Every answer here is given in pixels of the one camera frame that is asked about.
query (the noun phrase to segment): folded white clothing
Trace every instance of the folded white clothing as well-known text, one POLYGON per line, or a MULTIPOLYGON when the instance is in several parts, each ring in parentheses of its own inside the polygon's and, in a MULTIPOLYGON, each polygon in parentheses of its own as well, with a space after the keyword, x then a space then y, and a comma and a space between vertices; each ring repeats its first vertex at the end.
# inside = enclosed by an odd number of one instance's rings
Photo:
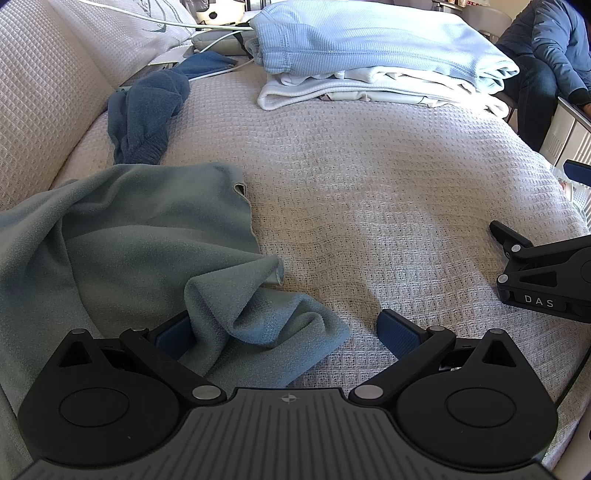
POLYGON ((361 100, 362 102, 390 102, 406 103, 408 105, 423 105, 430 108, 449 105, 445 100, 436 100, 421 95, 409 95, 407 93, 383 92, 370 90, 368 92, 330 92, 320 97, 320 100, 361 100))
MULTIPOLYGON (((453 78, 448 75, 443 75, 437 72, 430 72, 428 70, 414 70, 414 69, 405 69, 403 67, 366 67, 362 69, 353 69, 353 70, 341 70, 340 72, 333 72, 333 73, 326 73, 322 75, 313 75, 311 78, 315 78, 318 80, 324 80, 330 77, 335 77, 337 79, 349 79, 349 80, 359 80, 360 82, 366 83, 375 83, 378 80, 384 78, 384 76, 392 77, 393 79, 399 78, 402 75, 406 75, 408 77, 420 79, 420 80, 427 80, 429 82, 441 83, 442 85, 446 85, 449 88, 456 90, 461 89, 467 92, 473 93, 476 91, 474 85, 472 85, 467 80, 453 78)), ((294 86, 299 85, 304 80, 310 77, 303 77, 293 75, 291 73, 281 73, 280 79, 283 85, 294 86)))
MULTIPOLYGON (((469 92, 464 88, 453 88, 439 82, 432 82, 407 76, 404 74, 396 77, 384 76, 373 83, 360 80, 307 78, 299 85, 284 85, 281 75, 268 75, 267 83, 258 96, 257 104, 263 110, 276 110, 282 106, 292 103, 303 102, 322 95, 335 92, 361 92, 358 95, 368 95, 369 92, 391 92, 413 97, 425 97, 417 104, 426 106, 440 106, 445 104, 457 105, 473 110, 489 110, 496 116, 505 118, 509 114, 509 107, 496 97, 479 92, 469 92)), ((391 96, 390 100, 384 100, 382 96, 379 101, 392 101, 398 103, 402 97, 391 96)), ((400 103, 414 103, 417 99, 407 99, 400 103)))

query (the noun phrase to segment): pillow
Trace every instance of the pillow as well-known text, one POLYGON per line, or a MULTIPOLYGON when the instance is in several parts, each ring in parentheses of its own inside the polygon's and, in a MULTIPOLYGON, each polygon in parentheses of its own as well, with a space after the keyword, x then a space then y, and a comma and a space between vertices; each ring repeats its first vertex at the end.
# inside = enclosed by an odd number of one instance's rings
MULTIPOLYGON (((195 30, 131 17, 77 0, 48 0, 78 37, 100 72, 117 88, 195 30)), ((95 0, 146 17, 195 24, 179 0, 95 0)))
POLYGON ((45 0, 12 0, 2 7, 0 45, 5 210, 50 187, 113 89, 45 0))

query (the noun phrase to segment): white waffle blanket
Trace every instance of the white waffle blanket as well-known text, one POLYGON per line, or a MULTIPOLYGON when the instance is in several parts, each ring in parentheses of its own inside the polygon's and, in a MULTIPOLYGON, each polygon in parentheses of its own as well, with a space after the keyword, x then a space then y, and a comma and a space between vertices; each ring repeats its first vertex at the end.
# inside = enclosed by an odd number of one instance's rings
MULTIPOLYGON (((310 100, 266 112, 264 84, 258 67, 193 82, 163 164, 241 166, 262 250, 285 262, 284 288, 349 323, 351 338, 295 385, 349 390, 390 365, 374 331, 391 308, 460 337, 507 330, 556 398, 591 326, 504 306, 495 279, 506 259, 488 231, 500 220, 536 245, 589 233, 545 160, 484 111, 310 100)), ((112 161, 103 115, 56 183, 112 161)), ((588 369, 560 408, 548 465, 590 396, 588 369)))

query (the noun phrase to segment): blue towel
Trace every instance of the blue towel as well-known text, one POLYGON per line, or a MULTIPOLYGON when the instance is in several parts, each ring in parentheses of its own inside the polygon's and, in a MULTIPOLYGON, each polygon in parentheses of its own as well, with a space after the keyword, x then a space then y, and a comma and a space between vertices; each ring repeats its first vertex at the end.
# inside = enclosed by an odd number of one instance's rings
POLYGON ((214 51, 196 53, 170 70, 152 72, 109 98, 107 131, 114 163, 157 165, 168 147, 168 120, 189 96, 189 79, 232 67, 236 60, 214 51))
POLYGON ((496 93, 517 65, 453 14, 373 2, 291 0, 265 7, 246 42, 271 74, 312 76, 364 67, 438 72, 496 93))

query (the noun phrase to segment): jeans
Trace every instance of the jeans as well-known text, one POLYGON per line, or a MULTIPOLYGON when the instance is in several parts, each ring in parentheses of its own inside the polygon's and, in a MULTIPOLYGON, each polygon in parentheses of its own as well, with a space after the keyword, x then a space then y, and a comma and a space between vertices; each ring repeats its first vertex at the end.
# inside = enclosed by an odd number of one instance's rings
POLYGON ((558 103, 556 77, 545 62, 533 56, 508 56, 519 67, 518 75, 505 80, 504 90, 517 103, 517 134, 538 152, 558 103))

